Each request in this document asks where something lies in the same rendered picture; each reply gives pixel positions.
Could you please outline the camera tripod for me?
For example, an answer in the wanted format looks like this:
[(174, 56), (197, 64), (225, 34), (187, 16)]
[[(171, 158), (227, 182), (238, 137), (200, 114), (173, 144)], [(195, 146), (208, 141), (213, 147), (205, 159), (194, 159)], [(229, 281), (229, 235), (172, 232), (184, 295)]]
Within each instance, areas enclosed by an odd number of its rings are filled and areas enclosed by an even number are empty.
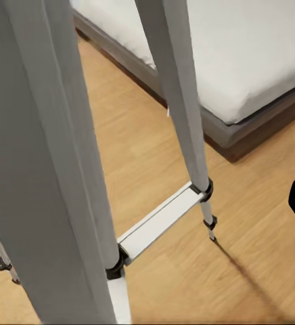
[(213, 181), (187, 0), (135, 0), (190, 180), (116, 238), (70, 0), (0, 0), (0, 271), (42, 325), (132, 325), (125, 271)]

